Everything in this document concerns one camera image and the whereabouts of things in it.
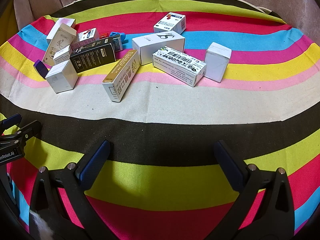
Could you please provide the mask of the dark blue small box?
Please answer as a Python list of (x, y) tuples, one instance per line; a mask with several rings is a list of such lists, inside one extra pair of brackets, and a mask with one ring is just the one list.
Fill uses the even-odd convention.
[(36, 60), (33, 67), (35, 68), (36, 72), (45, 79), (49, 69), (46, 67), (46, 65), (41, 60)]

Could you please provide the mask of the plain white box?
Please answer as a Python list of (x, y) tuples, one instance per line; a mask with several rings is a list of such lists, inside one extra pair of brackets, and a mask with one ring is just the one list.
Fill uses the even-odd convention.
[(204, 62), (207, 65), (205, 77), (220, 83), (229, 64), (232, 50), (218, 43), (212, 44), (206, 50)]
[(67, 60), (52, 66), (45, 79), (53, 91), (58, 94), (72, 90), (78, 80), (78, 77), (79, 76), (71, 61)]

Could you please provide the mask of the small white cube box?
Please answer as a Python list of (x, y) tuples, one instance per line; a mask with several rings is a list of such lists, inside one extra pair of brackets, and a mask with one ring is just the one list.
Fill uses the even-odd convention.
[(63, 61), (69, 60), (71, 53), (72, 48), (70, 45), (66, 46), (60, 51), (57, 51), (53, 57), (54, 64), (60, 64)]

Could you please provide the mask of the tall beige printed box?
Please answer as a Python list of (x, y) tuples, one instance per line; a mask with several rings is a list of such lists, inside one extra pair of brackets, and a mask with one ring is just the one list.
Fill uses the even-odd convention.
[(60, 28), (57, 30), (56, 34), (54, 35), (52, 41), (48, 45), (48, 48), (44, 54), (43, 62), (53, 66), (54, 61), (53, 57), (57, 51), (65, 48), (66, 46), (70, 45), (76, 37), (76, 30), (65, 25), (64, 23), (61, 24)]

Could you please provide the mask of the black gold-print box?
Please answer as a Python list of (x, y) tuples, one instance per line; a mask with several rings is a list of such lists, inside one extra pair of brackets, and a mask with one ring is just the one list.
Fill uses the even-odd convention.
[(116, 61), (113, 39), (108, 37), (81, 46), (69, 59), (77, 73), (113, 63)]

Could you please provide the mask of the gold white long box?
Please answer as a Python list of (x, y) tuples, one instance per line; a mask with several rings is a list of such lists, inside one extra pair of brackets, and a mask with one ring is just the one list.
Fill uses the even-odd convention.
[(113, 102), (121, 102), (129, 84), (139, 70), (139, 54), (129, 50), (103, 79), (102, 85)]

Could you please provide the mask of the white red-blue medicine box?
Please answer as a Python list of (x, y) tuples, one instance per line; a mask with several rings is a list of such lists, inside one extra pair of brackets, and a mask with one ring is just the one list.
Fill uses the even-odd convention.
[(90, 44), (96, 40), (99, 40), (99, 32), (96, 28), (88, 29), (86, 31), (80, 32), (76, 35), (75, 39), (71, 43), (72, 50), (80, 48), (81, 46)]
[(186, 16), (175, 12), (167, 13), (154, 26), (155, 33), (164, 31), (175, 31), (176, 33), (183, 33), (186, 29)]

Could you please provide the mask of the white pink-stained box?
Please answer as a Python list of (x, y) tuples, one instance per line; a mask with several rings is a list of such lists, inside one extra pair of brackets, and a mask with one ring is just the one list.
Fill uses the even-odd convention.
[(60, 28), (61, 24), (63, 24), (63, 23), (71, 28), (74, 28), (76, 25), (76, 19), (74, 19), (74, 18), (58, 18), (58, 20), (55, 22), (52, 29), (50, 30), (50, 32), (47, 35), (46, 40), (47, 40), (48, 44), (50, 44), (50, 42), (52, 41), (57, 30)]

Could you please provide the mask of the teal printed box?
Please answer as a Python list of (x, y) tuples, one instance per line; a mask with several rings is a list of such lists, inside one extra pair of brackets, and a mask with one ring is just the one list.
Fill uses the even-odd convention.
[(112, 40), (113, 40), (115, 52), (122, 51), (123, 50), (123, 44), (122, 44), (120, 35), (112, 36)]

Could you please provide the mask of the red blue toy car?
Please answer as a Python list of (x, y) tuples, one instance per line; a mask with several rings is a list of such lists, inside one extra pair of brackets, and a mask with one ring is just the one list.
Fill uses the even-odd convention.
[(103, 33), (103, 34), (100, 35), (100, 39), (107, 38), (107, 37), (116, 37), (116, 36), (119, 36), (121, 42), (124, 43), (124, 40), (126, 38), (126, 34), (125, 33), (120, 33), (120, 32), (117, 32), (117, 31), (112, 31), (110, 33)]

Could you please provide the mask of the white TS logo box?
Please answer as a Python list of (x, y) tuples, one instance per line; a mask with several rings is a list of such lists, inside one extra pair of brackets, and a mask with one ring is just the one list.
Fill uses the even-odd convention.
[(152, 55), (154, 52), (167, 46), (184, 51), (185, 37), (175, 31), (164, 31), (160, 33), (153, 33), (144, 36), (134, 37), (132, 39), (132, 49), (138, 51), (141, 65), (152, 62)]

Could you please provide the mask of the white barcode dragon box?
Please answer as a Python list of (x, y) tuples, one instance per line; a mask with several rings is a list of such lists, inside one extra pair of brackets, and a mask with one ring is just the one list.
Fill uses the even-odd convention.
[(207, 69), (205, 62), (167, 46), (152, 54), (152, 64), (191, 87), (196, 86)]

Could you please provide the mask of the colourful striped cloth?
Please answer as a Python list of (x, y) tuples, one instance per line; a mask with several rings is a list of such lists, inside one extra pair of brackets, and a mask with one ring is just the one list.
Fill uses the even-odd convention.
[[(111, 101), (103, 79), (169, 12), (186, 16), (182, 53), (204, 62), (212, 42), (232, 50), (222, 81), (203, 76), (191, 87), (151, 62), (140, 64), (121, 102)], [(74, 88), (56, 94), (33, 65), (58, 18), (76, 19), (76, 34), (96, 28), (126, 38), (115, 62), (77, 73)], [(35, 120), (42, 129), (23, 158), (1, 166), (1, 239), (33, 239), (40, 167), (77, 163), (104, 140), (113, 153), (85, 195), (114, 239), (207, 239), (239, 195), (213, 154), (219, 140), (246, 164), (283, 168), (291, 239), (319, 239), (314, 0), (1, 0), (1, 121), (17, 113), (21, 122), (1, 136)]]

